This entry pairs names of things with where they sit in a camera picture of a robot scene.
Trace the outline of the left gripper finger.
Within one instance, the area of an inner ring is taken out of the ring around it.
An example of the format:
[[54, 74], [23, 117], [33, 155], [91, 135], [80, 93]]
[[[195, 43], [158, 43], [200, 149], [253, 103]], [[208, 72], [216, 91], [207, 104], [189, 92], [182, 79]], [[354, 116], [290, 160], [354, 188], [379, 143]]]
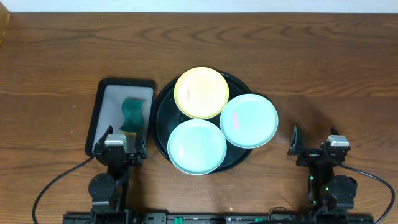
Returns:
[[142, 126], [136, 129], [134, 138], [134, 152], [147, 152], [144, 134], [145, 132]]
[[109, 134], [112, 134], [112, 133], [113, 133], [113, 127], [111, 125], [109, 125], [108, 128], [106, 129], [105, 133], [96, 142], [95, 146], [104, 146], [106, 138], [108, 137]]

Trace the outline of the yellow plate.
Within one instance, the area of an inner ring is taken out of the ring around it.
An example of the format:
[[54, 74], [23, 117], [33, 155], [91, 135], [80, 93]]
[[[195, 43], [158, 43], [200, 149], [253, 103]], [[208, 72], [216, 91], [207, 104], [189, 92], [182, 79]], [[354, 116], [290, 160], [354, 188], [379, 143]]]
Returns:
[[224, 76], [212, 68], [191, 68], [177, 79], [174, 100], [184, 115], [193, 119], [210, 119], [226, 106], [229, 86]]

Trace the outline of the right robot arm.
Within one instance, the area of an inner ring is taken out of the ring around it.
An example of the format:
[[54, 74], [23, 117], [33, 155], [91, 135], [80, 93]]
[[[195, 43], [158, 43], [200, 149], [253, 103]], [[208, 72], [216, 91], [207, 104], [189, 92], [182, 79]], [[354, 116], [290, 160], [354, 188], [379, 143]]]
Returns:
[[334, 168], [345, 161], [350, 151], [347, 138], [331, 128], [331, 134], [318, 148], [306, 147], [298, 126], [294, 127], [289, 156], [297, 156], [296, 165], [308, 167], [308, 199], [315, 209], [308, 214], [317, 221], [321, 216], [343, 215], [354, 207], [357, 181], [346, 175], [335, 175]]

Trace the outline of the green yellow sponge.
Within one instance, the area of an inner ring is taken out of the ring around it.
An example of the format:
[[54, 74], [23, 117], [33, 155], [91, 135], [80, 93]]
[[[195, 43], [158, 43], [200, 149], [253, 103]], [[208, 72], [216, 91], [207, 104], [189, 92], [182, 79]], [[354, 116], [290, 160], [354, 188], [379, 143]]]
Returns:
[[142, 116], [144, 105], [144, 100], [135, 98], [126, 98], [123, 101], [121, 105], [121, 111], [124, 117], [124, 122], [119, 128], [121, 133], [136, 135], [137, 133], [141, 132], [144, 125]]

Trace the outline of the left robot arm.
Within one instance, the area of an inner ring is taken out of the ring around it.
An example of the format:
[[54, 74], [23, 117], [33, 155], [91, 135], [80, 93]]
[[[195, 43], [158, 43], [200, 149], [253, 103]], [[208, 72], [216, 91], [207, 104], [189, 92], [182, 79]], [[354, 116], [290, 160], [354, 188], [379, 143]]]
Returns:
[[107, 167], [88, 186], [92, 198], [91, 223], [140, 223], [140, 215], [126, 205], [132, 168], [147, 159], [142, 131], [113, 133], [109, 126], [93, 149], [93, 156]]

